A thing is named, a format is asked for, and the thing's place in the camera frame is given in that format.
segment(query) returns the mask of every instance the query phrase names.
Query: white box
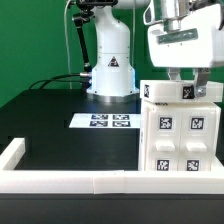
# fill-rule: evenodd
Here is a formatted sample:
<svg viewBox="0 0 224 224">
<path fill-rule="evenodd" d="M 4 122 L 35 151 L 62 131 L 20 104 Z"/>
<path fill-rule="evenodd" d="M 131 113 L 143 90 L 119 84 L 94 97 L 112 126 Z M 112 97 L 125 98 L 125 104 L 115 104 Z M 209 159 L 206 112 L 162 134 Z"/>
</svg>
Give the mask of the white box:
<svg viewBox="0 0 224 224">
<path fill-rule="evenodd" d="M 210 171 L 221 109 L 213 103 L 143 99 L 139 170 Z"/>
</svg>

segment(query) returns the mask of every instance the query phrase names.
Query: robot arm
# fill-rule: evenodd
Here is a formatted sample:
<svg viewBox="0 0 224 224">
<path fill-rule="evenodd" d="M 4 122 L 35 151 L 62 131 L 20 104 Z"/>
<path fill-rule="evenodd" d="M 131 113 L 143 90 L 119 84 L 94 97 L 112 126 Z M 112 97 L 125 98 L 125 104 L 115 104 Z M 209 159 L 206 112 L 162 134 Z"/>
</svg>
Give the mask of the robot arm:
<svg viewBox="0 0 224 224">
<path fill-rule="evenodd" d="M 135 71 L 131 67 L 130 30 L 112 15 L 112 7 L 131 9 L 145 6 L 149 0 L 76 0 L 80 13 L 74 15 L 83 51 L 84 68 L 92 72 L 89 98 L 106 102 L 126 102 L 138 97 Z M 82 25 L 94 18 L 97 33 L 97 64 L 92 69 L 88 61 Z"/>
<path fill-rule="evenodd" d="M 173 80 L 193 68 L 193 97 L 206 95 L 210 68 L 224 65 L 223 11 L 219 0 L 152 0 L 144 13 L 154 66 Z"/>
</svg>

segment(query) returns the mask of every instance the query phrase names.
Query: table surface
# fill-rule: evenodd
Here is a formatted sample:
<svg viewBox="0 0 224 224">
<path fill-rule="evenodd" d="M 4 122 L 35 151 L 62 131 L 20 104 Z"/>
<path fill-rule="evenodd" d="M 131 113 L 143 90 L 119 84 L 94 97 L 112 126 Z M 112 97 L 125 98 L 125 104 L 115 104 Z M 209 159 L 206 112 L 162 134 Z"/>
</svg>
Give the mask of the table surface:
<svg viewBox="0 0 224 224">
<path fill-rule="evenodd" d="M 137 170 L 139 129 L 68 126 L 74 113 L 139 112 L 140 101 L 109 104 L 79 90 L 27 90 L 0 109 L 0 150 L 26 138 L 17 170 Z M 223 127 L 221 120 L 220 159 Z M 223 211 L 223 195 L 0 194 L 3 223 L 223 223 Z"/>
</svg>

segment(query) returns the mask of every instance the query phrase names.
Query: green backdrop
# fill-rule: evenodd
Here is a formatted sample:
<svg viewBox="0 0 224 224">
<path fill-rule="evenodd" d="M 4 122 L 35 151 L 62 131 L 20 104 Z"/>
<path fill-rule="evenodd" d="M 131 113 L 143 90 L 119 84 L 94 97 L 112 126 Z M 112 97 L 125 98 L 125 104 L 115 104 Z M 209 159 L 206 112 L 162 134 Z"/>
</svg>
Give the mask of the green backdrop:
<svg viewBox="0 0 224 224">
<path fill-rule="evenodd" d="M 1 0 L 0 4 L 0 106 L 41 79 L 67 74 L 64 36 L 65 0 Z M 68 12 L 68 31 L 72 72 L 83 69 L 76 29 L 71 21 L 77 12 Z M 142 21 L 144 9 L 136 10 L 135 62 L 137 82 L 141 79 L 167 79 L 165 69 L 154 68 L 147 45 L 147 27 Z M 116 18 L 132 32 L 132 10 L 114 10 Z M 96 63 L 96 33 L 93 22 L 84 26 L 92 65 Z M 224 69 L 212 70 L 210 80 L 224 82 Z M 183 79 L 193 79 L 191 70 L 182 71 Z M 55 83 L 48 88 L 69 88 Z"/>
</svg>

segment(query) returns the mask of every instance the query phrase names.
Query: paper sheet with markers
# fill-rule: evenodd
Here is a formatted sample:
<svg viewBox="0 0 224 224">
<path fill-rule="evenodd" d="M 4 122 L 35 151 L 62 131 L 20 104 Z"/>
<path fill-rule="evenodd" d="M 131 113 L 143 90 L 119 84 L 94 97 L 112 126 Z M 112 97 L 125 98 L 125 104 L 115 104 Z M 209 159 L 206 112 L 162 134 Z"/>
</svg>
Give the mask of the paper sheet with markers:
<svg viewBox="0 0 224 224">
<path fill-rule="evenodd" d="M 140 114 L 74 114 L 69 128 L 140 128 Z"/>
</svg>

